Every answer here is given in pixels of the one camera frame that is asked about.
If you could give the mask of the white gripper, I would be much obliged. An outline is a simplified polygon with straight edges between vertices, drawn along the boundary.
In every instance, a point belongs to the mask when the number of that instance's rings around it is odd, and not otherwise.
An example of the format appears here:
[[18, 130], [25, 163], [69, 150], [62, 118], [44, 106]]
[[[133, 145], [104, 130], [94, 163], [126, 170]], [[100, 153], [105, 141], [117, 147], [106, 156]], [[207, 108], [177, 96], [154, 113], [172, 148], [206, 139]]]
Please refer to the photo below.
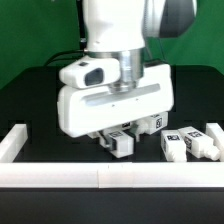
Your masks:
[[[128, 92], [112, 93], [108, 86], [77, 90], [64, 86], [58, 95], [59, 127], [76, 138], [150, 115], [170, 111], [174, 104], [171, 68], [160, 64], [145, 68], [138, 86]], [[136, 141], [143, 129], [133, 125]], [[113, 133], [100, 133], [100, 145], [116, 149]]]

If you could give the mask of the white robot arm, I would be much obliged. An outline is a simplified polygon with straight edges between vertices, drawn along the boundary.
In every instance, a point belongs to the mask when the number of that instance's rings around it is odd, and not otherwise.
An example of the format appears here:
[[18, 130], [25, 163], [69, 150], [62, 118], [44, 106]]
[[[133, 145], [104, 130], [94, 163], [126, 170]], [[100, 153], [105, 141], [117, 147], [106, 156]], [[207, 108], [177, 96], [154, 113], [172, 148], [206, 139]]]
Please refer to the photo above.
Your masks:
[[87, 53], [59, 78], [59, 126], [76, 138], [171, 110], [167, 63], [144, 61], [148, 37], [173, 38], [192, 25], [197, 0], [83, 0]]

